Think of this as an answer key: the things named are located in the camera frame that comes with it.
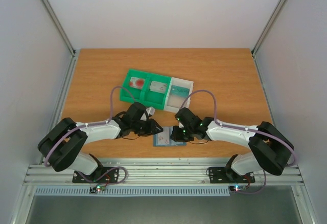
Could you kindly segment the white floral VIP card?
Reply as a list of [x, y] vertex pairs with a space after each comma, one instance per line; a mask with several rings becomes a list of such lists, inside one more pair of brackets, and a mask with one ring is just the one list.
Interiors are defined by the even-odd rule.
[[170, 145], [170, 127], [163, 127], [163, 132], [154, 136], [154, 146], [169, 146]]

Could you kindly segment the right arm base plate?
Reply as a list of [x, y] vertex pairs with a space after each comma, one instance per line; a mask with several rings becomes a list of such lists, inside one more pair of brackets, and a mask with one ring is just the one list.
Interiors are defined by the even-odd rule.
[[209, 177], [211, 184], [255, 183], [255, 177], [252, 172], [245, 175], [238, 175], [227, 167], [208, 167], [205, 174]]

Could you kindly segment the white translucent bin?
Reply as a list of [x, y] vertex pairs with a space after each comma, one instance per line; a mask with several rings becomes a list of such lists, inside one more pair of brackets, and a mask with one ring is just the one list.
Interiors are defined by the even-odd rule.
[[[185, 99], [192, 93], [194, 82], [172, 77], [168, 93], [165, 99], [164, 111], [177, 113]], [[191, 100], [188, 99], [183, 107], [189, 107]]]

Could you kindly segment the teal leather card holder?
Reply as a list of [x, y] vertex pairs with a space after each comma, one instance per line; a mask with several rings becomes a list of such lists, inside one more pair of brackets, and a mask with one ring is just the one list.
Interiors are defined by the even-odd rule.
[[165, 126], [163, 127], [163, 132], [160, 132], [153, 136], [153, 146], [154, 147], [178, 147], [186, 146], [186, 142], [175, 142], [170, 138], [172, 134], [173, 127]]

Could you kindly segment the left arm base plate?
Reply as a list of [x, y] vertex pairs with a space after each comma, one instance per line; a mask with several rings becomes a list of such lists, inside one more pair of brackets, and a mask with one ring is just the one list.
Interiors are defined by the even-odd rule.
[[79, 171], [73, 173], [73, 183], [87, 184], [87, 183], [117, 183], [121, 170], [118, 167], [103, 167], [96, 169], [92, 174], [86, 175]]

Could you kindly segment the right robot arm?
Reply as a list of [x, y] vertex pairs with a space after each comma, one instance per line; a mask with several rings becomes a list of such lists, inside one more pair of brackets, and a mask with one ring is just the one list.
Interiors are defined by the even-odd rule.
[[175, 114], [178, 126], [173, 126], [171, 139], [175, 142], [191, 142], [194, 139], [224, 141], [250, 149], [246, 154], [233, 155], [224, 167], [230, 182], [259, 170], [279, 176], [289, 166], [294, 152], [292, 143], [269, 122], [257, 126], [241, 126], [217, 122], [212, 117], [200, 119], [184, 107]]

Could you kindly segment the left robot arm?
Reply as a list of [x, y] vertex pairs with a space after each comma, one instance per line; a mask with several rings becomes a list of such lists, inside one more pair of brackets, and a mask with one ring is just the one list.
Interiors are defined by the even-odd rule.
[[82, 147], [101, 140], [125, 139], [130, 133], [138, 137], [161, 133], [163, 128], [152, 118], [154, 111], [134, 102], [126, 111], [104, 121], [79, 123], [64, 118], [39, 142], [37, 149], [44, 156], [45, 166], [56, 172], [72, 169], [91, 182], [98, 182], [103, 166], [95, 156], [82, 153]]

